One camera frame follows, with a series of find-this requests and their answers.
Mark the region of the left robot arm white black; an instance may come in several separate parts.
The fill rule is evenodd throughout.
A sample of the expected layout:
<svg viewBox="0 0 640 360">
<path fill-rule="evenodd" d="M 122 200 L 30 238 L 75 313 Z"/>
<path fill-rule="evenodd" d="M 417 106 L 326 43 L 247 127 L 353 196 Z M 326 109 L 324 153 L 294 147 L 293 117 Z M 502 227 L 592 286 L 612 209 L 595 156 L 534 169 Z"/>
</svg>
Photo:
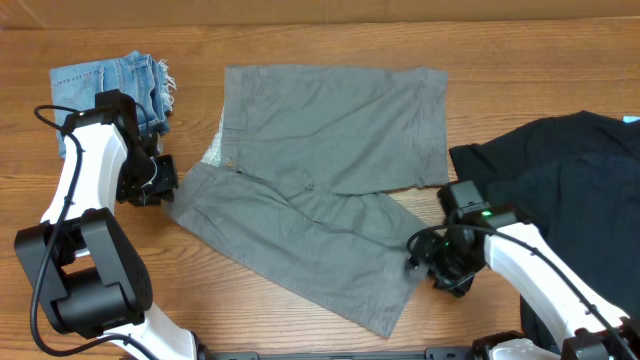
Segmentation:
<svg viewBox="0 0 640 360">
<path fill-rule="evenodd" d="M 208 348 L 153 302 L 148 270 L 114 217 L 117 203 L 174 199 L 178 176 L 156 132 L 143 135 L 132 97 L 110 90 L 88 110 L 67 109 L 56 193 L 14 248 L 32 286 L 30 330 L 45 353 L 66 357 L 114 343 L 137 359 L 208 359 Z"/>
</svg>

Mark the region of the grey shorts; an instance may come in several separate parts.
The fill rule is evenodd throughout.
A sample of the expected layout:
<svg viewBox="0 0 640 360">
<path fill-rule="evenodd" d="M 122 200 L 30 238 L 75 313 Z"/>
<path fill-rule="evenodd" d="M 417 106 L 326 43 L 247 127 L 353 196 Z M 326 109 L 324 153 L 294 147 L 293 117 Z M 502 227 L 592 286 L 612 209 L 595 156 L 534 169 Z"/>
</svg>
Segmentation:
<svg viewBox="0 0 640 360">
<path fill-rule="evenodd" d="M 425 276 L 405 266 L 424 224 L 391 192 L 447 182 L 447 83 L 429 68 L 230 66 L 219 131 L 167 214 L 389 337 Z"/>
</svg>

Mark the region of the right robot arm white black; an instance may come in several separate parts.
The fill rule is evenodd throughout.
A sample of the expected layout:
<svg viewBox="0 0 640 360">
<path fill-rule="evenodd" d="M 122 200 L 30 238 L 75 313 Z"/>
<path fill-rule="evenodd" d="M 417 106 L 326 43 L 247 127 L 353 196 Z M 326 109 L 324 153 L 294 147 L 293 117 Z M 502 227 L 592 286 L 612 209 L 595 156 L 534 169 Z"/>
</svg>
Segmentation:
<svg viewBox="0 0 640 360">
<path fill-rule="evenodd" d="M 639 323 L 581 280 L 511 207 L 488 203 L 453 211 L 442 225 L 407 242 L 411 268 L 425 266 L 436 288 L 456 296 L 477 272 L 506 279 L 559 347 L 553 353 L 523 336 L 496 334 L 476 341 L 475 359 L 636 359 Z"/>
</svg>

